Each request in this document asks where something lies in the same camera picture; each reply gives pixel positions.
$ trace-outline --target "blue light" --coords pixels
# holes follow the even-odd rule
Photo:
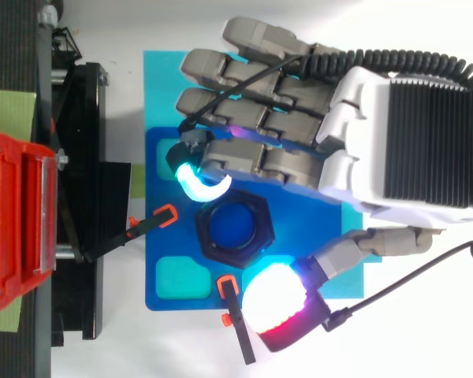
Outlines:
[[[181,165],[177,169],[175,177],[179,180],[185,194],[187,194],[190,199],[197,202],[213,201],[226,193],[231,185],[231,176],[228,175],[214,186],[208,186],[202,183],[196,175],[194,168],[189,163]]]

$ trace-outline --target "black cable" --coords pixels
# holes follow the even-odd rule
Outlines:
[[[350,50],[303,57],[298,76],[315,78],[329,83],[340,80],[352,67],[361,66],[376,73],[410,73],[431,75],[451,80],[473,89],[473,65],[466,66],[446,54],[405,50]]]
[[[386,287],[382,291],[379,291],[377,294],[372,295],[371,297],[364,299],[363,301],[357,303],[353,307],[349,307],[348,311],[350,313],[354,313],[355,311],[359,311],[360,309],[363,309],[367,306],[369,306],[371,303],[374,303],[378,301],[380,298],[385,297],[387,294],[392,293],[395,291],[397,288],[402,287],[405,285],[407,282],[410,282],[414,278],[416,278],[418,275],[424,273],[425,271],[433,268],[435,265],[439,264],[440,262],[446,260],[447,258],[453,256],[454,254],[457,254],[458,252],[461,252],[462,250],[465,250],[466,248],[470,247],[471,249],[471,256],[473,256],[473,241],[463,243],[459,246],[456,246],[455,248],[452,248],[448,252],[445,252],[444,254],[441,254],[437,258],[434,258],[433,260],[427,262],[420,268],[414,270],[410,274],[406,275],[403,277],[401,280],[398,280],[397,282],[393,283],[392,285]]]
[[[268,67],[267,69],[262,70],[261,72],[256,73],[254,76],[249,77],[247,80],[242,81],[235,87],[232,87],[228,89],[225,92],[222,92],[218,97],[216,97],[214,100],[210,101],[208,104],[206,104],[204,107],[198,109],[196,113],[193,113],[189,117],[187,117],[185,120],[181,122],[179,125],[178,131],[179,133],[184,133],[191,131],[196,127],[196,124],[198,123],[198,120],[200,117],[208,112],[209,110],[212,110],[215,106],[219,105],[221,102],[226,100],[229,96],[232,95],[239,95],[240,91],[242,89],[245,89],[249,85],[255,83],[256,81],[261,80],[263,77],[266,77],[270,75],[271,73],[278,71],[282,67],[294,62],[298,61],[302,58],[302,55],[293,55],[291,57],[288,57],[284,61],[278,63],[277,65],[273,65],[271,67]]]
[[[364,309],[365,307],[368,307],[370,304],[377,302],[379,299],[384,298],[387,294],[390,294],[393,291],[395,291],[397,288],[402,287],[403,285],[410,282],[411,280],[421,275],[425,271],[433,268],[435,265],[453,256],[454,254],[457,254],[458,252],[465,250],[468,247],[470,247],[471,256],[473,257],[473,240],[470,242],[463,243],[459,246],[456,246],[455,248],[452,248],[451,250],[445,252],[444,254],[441,254],[437,258],[434,258],[433,260],[427,262],[420,268],[414,270],[410,274],[403,277],[401,280],[398,280],[392,285],[379,291],[377,294],[372,295],[371,297],[367,299],[364,299],[363,301],[355,304],[352,307],[345,307],[344,309],[339,309],[333,312],[331,316],[322,324],[322,326],[327,332],[333,331],[335,328],[340,327],[344,322],[346,322],[346,320],[350,318],[354,314],[354,312],[359,311],[360,309]]]

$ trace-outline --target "screw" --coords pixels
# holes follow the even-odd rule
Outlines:
[[[69,157],[65,155],[65,151],[61,148],[56,155],[56,162],[58,163],[58,169],[62,171],[65,169],[65,165],[69,163]]]
[[[58,26],[58,12],[53,5],[43,6],[38,14],[39,25],[46,29],[55,29]]]
[[[104,87],[109,86],[110,81],[109,81],[109,74],[107,72],[101,72],[99,79],[100,79],[100,85],[102,85]]]

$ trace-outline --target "black clamp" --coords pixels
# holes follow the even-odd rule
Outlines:
[[[131,227],[129,229],[121,234],[115,235],[113,238],[110,238],[103,243],[100,243],[94,249],[84,252],[84,259],[87,262],[93,262],[97,258],[108,254],[120,246],[124,246],[130,240],[145,235],[157,227],[164,228],[172,224],[178,219],[178,217],[177,210],[170,204],[160,207],[154,211],[152,217],[148,217],[141,221],[137,221],[135,218],[130,217],[129,223]]]
[[[226,301],[229,313],[222,315],[222,323],[229,327],[233,325],[238,338],[238,343],[244,356],[245,365],[255,362],[255,355],[252,349],[251,340],[245,326],[244,316],[238,302],[238,286],[234,276],[222,276],[217,281],[219,294]]]

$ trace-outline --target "hexagonal nut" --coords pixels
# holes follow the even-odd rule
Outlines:
[[[254,217],[255,227],[251,238],[244,245],[237,248],[219,246],[210,234],[211,218],[221,206],[230,203],[244,205]],[[263,197],[246,191],[228,191],[218,199],[206,203],[195,215],[195,221],[203,256],[235,268],[247,268],[275,241],[274,226],[268,202]]]

